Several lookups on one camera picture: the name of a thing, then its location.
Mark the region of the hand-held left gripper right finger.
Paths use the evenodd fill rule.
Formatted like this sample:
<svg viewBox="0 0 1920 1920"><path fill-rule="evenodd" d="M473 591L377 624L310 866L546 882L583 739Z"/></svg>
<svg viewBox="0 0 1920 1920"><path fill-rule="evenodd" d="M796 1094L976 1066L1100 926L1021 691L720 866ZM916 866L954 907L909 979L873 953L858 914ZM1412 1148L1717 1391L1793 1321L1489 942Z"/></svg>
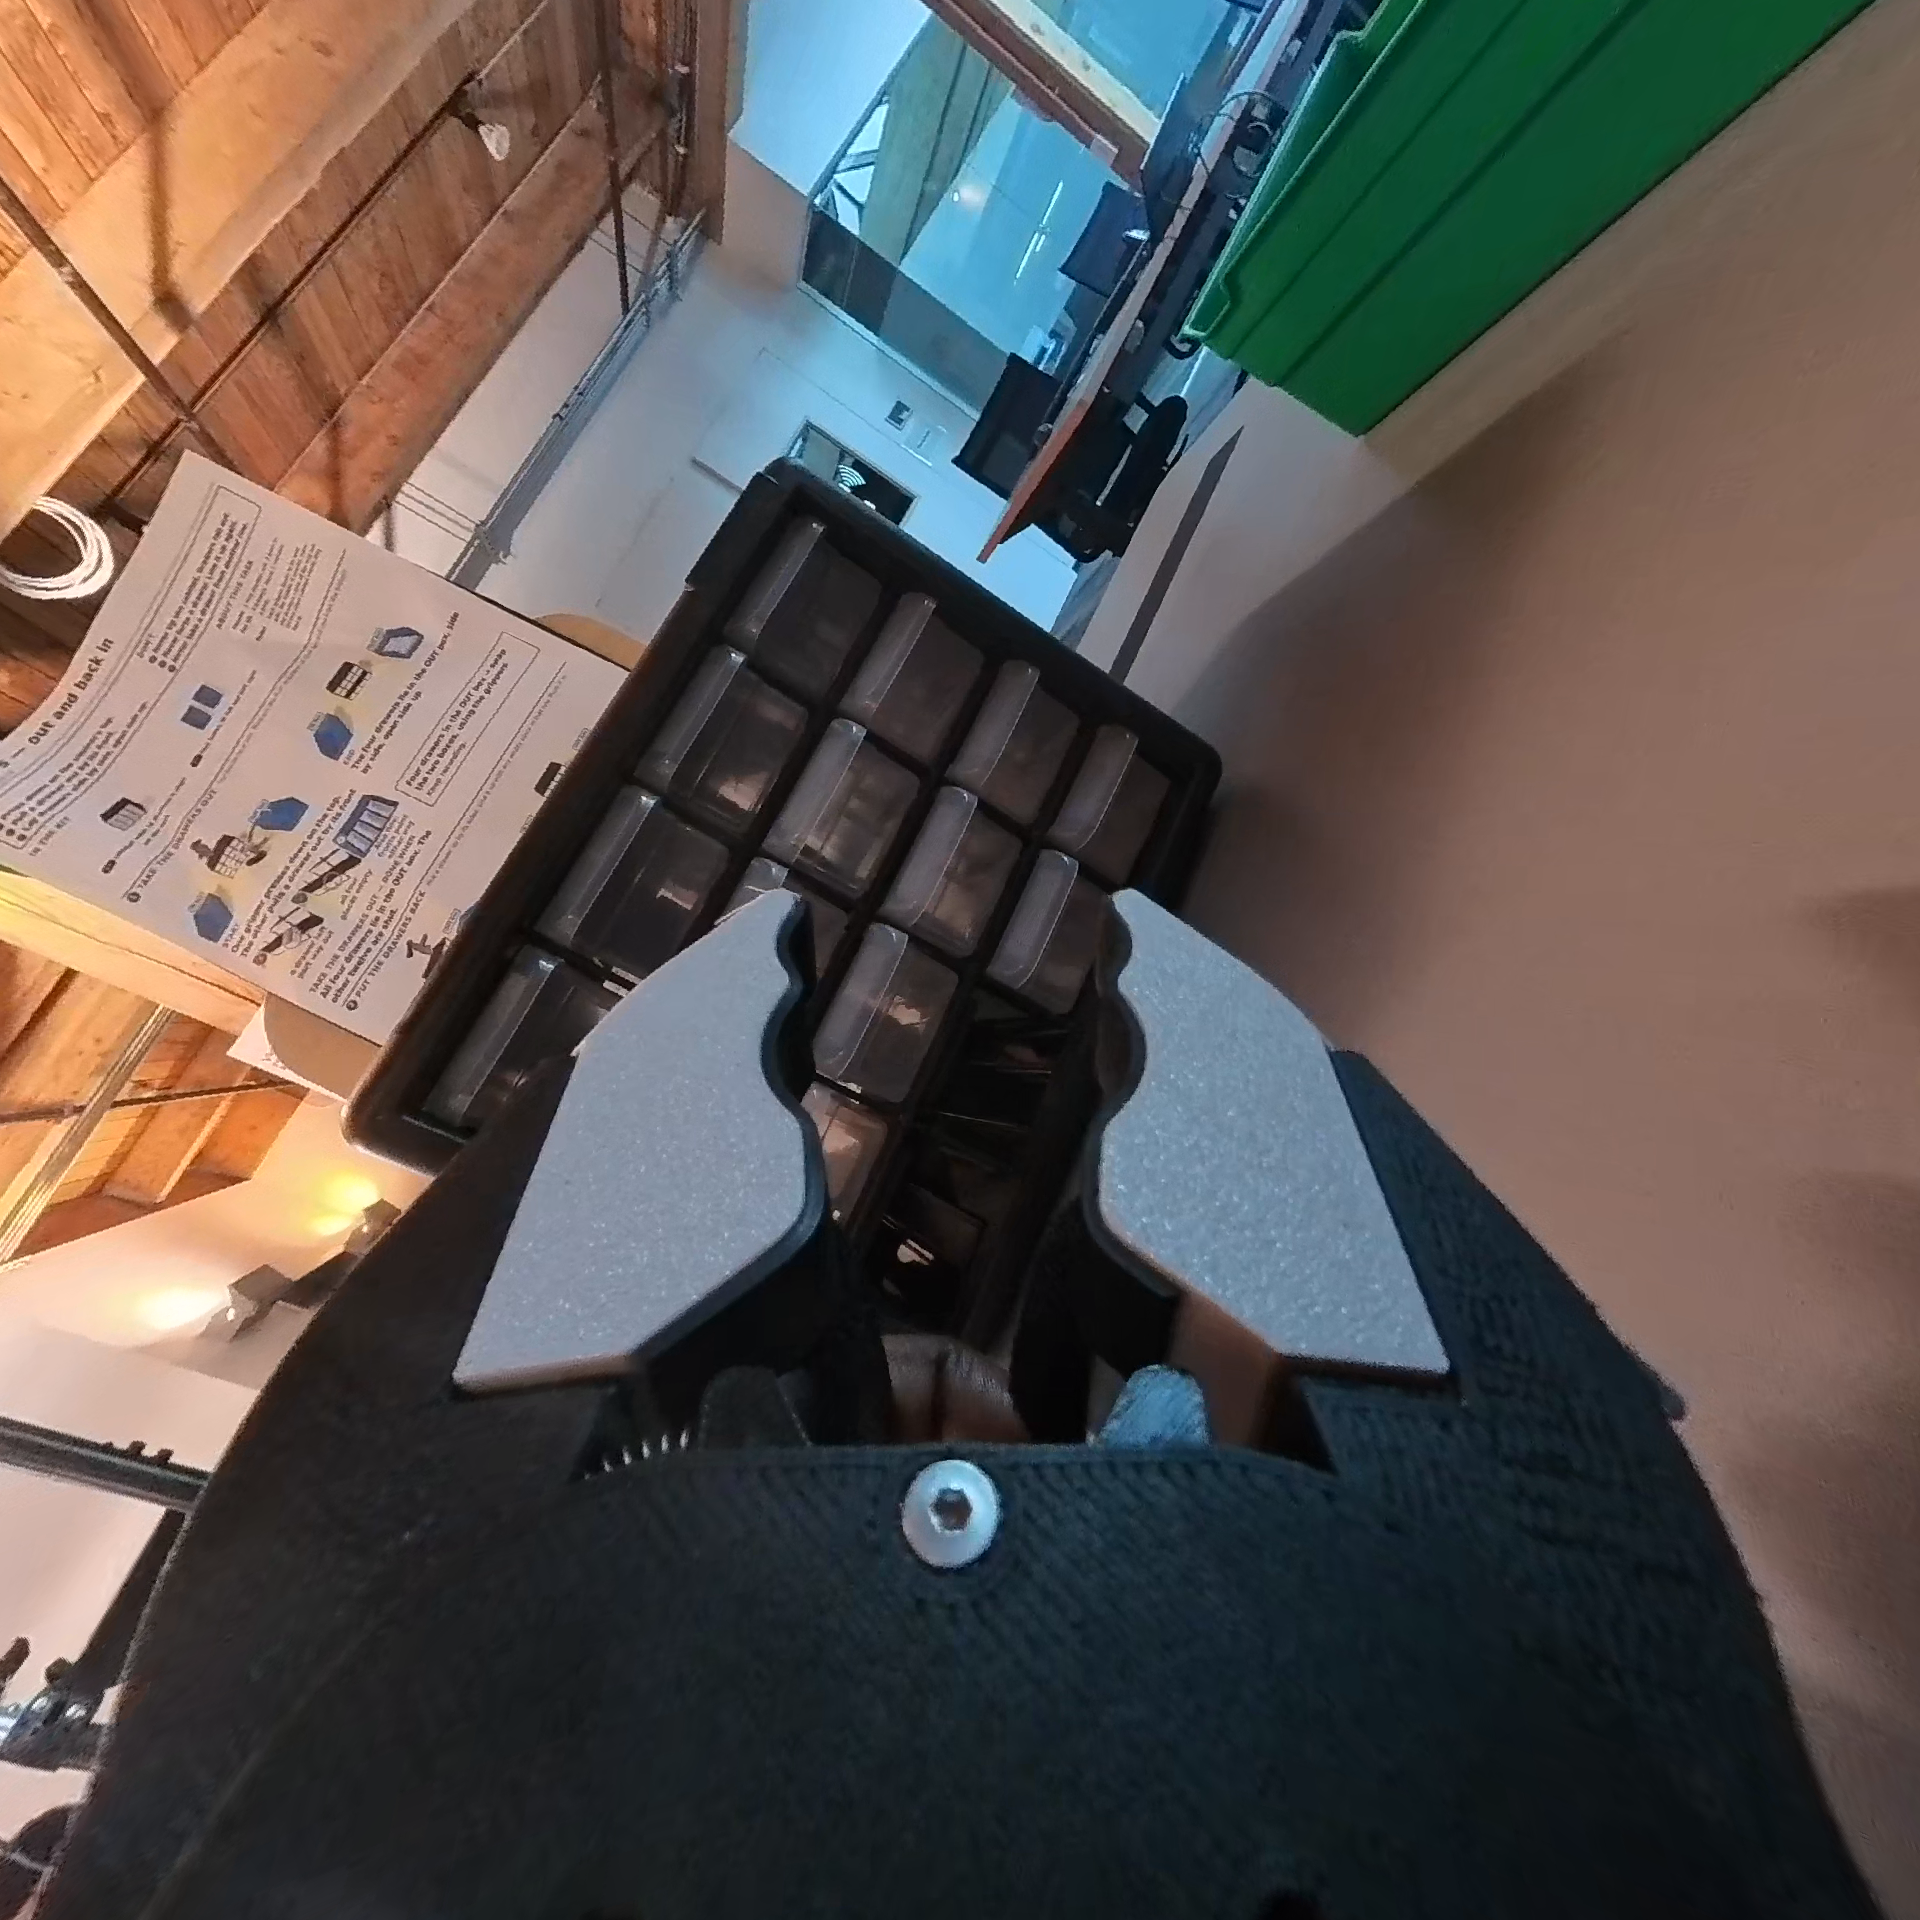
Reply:
<svg viewBox="0 0 1920 1920"><path fill-rule="evenodd" d="M1096 956L1089 1352L1184 1378L1215 1443L1329 1457L1306 1402L1452 1366L1308 1014L1150 896Z"/></svg>

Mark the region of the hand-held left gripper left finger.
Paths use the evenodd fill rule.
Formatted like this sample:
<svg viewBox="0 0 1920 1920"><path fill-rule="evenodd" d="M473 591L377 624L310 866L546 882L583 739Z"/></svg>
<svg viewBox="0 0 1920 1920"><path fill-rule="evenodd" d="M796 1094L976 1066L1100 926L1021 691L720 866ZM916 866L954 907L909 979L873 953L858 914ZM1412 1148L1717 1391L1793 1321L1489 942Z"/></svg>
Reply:
<svg viewBox="0 0 1920 1920"><path fill-rule="evenodd" d="M809 961L806 903L765 892L574 1049L459 1391L629 1378L821 1230L823 1145L779 1062Z"/></svg>

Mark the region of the instruction poster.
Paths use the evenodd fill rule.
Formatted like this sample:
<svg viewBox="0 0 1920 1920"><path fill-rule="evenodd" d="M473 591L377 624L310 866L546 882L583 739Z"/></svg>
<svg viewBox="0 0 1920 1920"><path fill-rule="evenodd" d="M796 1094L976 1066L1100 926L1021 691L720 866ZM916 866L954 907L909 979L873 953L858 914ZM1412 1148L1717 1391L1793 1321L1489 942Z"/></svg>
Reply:
<svg viewBox="0 0 1920 1920"><path fill-rule="evenodd" d="M384 1044L625 679L186 453L3 742L3 868Z"/></svg>

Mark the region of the black stand pole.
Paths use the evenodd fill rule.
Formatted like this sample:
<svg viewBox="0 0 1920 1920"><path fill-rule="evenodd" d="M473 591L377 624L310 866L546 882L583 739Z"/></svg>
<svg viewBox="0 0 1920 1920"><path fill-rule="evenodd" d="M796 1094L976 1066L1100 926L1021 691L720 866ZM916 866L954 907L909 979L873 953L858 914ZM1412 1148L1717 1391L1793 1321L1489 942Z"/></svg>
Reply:
<svg viewBox="0 0 1920 1920"><path fill-rule="evenodd" d="M210 1470L186 1465L170 1450L146 1453L145 1443L98 1443L14 1417L3 1417L3 1465L170 1512L190 1512L211 1481Z"/></svg>

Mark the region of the wooden office desk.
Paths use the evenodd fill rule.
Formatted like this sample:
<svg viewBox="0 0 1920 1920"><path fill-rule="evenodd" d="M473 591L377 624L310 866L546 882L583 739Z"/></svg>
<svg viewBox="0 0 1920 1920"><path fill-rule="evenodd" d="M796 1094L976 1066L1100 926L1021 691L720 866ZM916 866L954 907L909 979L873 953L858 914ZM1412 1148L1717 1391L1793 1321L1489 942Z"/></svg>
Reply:
<svg viewBox="0 0 1920 1920"><path fill-rule="evenodd" d="M1187 400L1150 396L1175 352L1206 265L1194 230L1166 227L1119 274L1057 371L1010 356L954 462L1002 500L990 558L1035 529L1074 561L1130 544L1187 430Z"/></svg>

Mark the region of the black office chair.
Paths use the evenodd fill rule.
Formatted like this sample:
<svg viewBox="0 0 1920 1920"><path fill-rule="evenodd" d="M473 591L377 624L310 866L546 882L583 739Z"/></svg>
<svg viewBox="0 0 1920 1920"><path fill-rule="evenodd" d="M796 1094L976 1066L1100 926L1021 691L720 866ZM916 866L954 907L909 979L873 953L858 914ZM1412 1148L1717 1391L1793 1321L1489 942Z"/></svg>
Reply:
<svg viewBox="0 0 1920 1920"><path fill-rule="evenodd" d="M1187 439L1187 400L1150 405L1095 396L1064 425L1064 380L1010 356L954 467L1007 502L983 558L1021 533L1040 533L1072 561L1125 552L1140 519Z"/></svg>

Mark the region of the green plastic bin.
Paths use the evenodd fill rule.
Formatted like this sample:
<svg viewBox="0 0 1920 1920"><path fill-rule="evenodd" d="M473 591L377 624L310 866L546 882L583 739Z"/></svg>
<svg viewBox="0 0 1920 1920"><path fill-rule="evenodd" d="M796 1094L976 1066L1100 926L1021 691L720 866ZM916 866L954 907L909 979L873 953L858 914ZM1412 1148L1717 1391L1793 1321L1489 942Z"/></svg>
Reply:
<svg viewBox="0 0 1920 1920"><path fill-rule="evenodd" d="M1347 437L1864 4L1382 4L1332 37L1184 337Z"/></svg>

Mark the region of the black wall sign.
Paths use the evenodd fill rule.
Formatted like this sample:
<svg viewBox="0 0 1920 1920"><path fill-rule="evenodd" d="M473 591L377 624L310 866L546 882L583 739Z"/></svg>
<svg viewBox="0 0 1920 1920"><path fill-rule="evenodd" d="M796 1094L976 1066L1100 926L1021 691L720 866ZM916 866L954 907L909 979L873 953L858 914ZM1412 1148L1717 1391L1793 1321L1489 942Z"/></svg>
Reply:
<svg viewBox="0 0 1920 1920"><path fill-rule="evenodd" d="M894 524L904 524L916 502L916 494L816 420L802 420L784 458Z"/></svg>

